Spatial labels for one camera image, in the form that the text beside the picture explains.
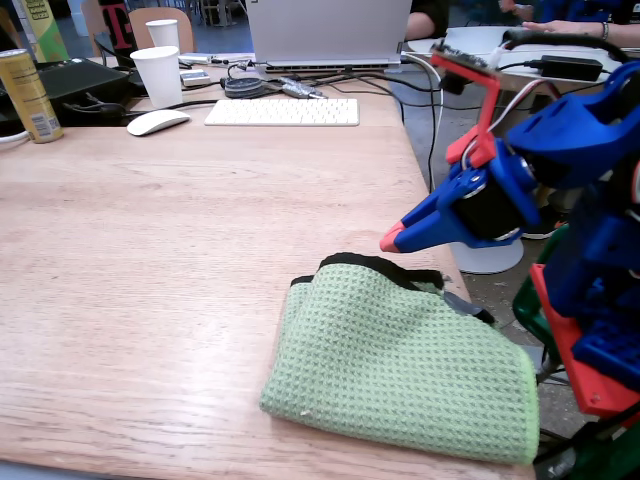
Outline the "blue gripper black motor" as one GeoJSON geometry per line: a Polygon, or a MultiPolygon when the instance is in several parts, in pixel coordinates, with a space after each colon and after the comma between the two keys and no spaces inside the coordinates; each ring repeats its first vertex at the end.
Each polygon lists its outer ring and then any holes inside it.
{"type": "Polygon", "coordinates": [[[526,160],[495,141],[496,156],[485,165],[453,173],[380,240],[383,252],[417,252],[466,239],[490,244],[521,235],[540,220],[538,182],[526,160]]]}

